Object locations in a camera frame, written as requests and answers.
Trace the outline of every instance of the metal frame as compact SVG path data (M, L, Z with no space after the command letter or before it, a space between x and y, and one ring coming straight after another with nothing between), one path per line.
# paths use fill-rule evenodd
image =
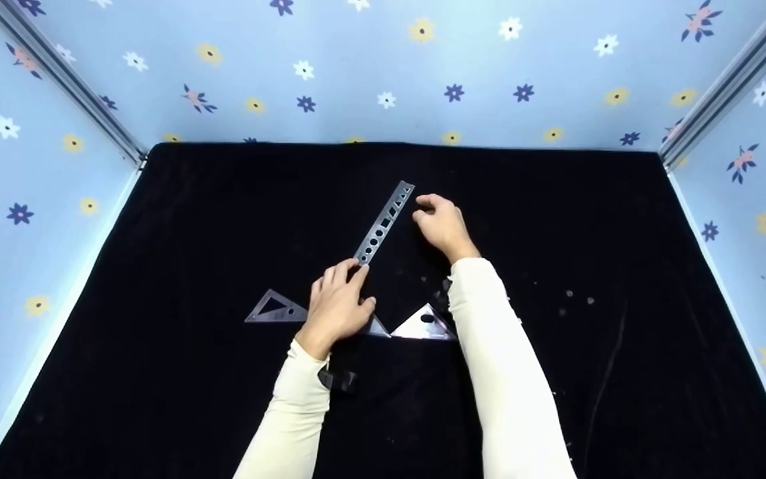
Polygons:
M680 158L692 150L765 73L766 22L684 118L681 130L662 145L658 154L666 170L672 172Z
M25 17L12 0L0 0L0 25L19 43L61 90L88 115L135 166L141 166L146 149L110 114L100 98L79 78L55 47Z

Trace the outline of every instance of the white flower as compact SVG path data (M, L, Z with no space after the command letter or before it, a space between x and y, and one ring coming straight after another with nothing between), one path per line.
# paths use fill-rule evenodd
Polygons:
M505 40L518 39L520 30L522 30L522 24L519 23L519 18L510 17L507 21L501 22L498 34L504 37Z
M17 131L19 131L19 127L13 124L13 118L4 118L0 115L0 134L2 134L3 140L10 137L19 138L19 135L16 134Z
M605 55L613 55L614 48L619 45L620 42L616 40L616 35L607 35L604 39L599 39L596 46L593 47L593 51L598 52L600 57Z
M766 103L766 82L764 80L761 81L761 86L758 88L755 88L756 97L753 99L753 103L757 103L758 106L764 106L764 103Z
M356 11L362 11L362 9L368 9L371 7L370 4L368 4L368 0L347 0L347 3L352 4L354 7L356 7Z
M313 74L313 72L315 71L315 68L313 68L308 63L308 61L298 61L298 63L294 64L294 67L295 67L295 75L302 76L304 81L315 78L315 75Z
M150 69L146 66L146 63L144 63L144 59L138 57L138 54L136 54L134 51L126 52L125 55L122 55L122 58L126 61L128 66L136 67L139 72Z
M395 100L396 98L392 96L391 91L384 91L383 93L377 95L377 104L383 105L383 109L386 110L395 107Z
M58 51L61 57L64 57L64 60L66 60L67 63L73 63L73 61L76 61L76 57L72 55L72 51L68 51L68 49L65 49L60 43L55 45L55 49Z

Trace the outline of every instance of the finger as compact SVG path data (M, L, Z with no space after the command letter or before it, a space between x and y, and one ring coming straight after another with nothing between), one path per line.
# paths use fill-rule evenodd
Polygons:
M362 283L365 282L365 277L368 276L368 270L370 270L370 267L368 267L368 264L364 264L360 267L359 271L354 273L353 278L350 278L350 285L355 287L357 291L362 287Z
M344 283L347 282L347 272L358 264L359 260L355 257L352 257L335 265L335 273L332 276L332 282L337 285L344 285Z
M422 220L427 216L428 213L423 212L422 210L414 210L413 212L413 221L414 222L422 222Z
M376 297L367 297L362 304L359 305L359 310L362 312L362 318L367 321L374 313L374 308L377 306Z
M332 277L335 275L335 266L330 266L324 271L322 287L332 285Z
M309 293L309 303L315 303L315 300L321 295L321 282L323 278L318 278L313 283L313 290Z
M444 203L447 203L447 200L445 200L443 197L439 196L438 194L431 193L431 194L422 194L420 196L416 196L416 203L421 204L422 206L428 207L428 208L438 208Z

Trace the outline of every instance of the transparent triangle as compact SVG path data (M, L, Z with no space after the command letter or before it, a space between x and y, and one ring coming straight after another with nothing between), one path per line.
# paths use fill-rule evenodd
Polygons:
M430 305L425 304L413 313L407 321L402 322L392 337L407 337L407 339L434 339L437 341L456 341L457 337L439 313Z

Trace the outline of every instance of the right hand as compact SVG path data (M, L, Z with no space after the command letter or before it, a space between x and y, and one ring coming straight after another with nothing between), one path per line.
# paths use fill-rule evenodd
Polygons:
M419 225L425 240L439 249L452 265L465 257L480 257L465 230L463 213L454 203L438 194L422 194L416 203L428 210L416 210L413 221Z

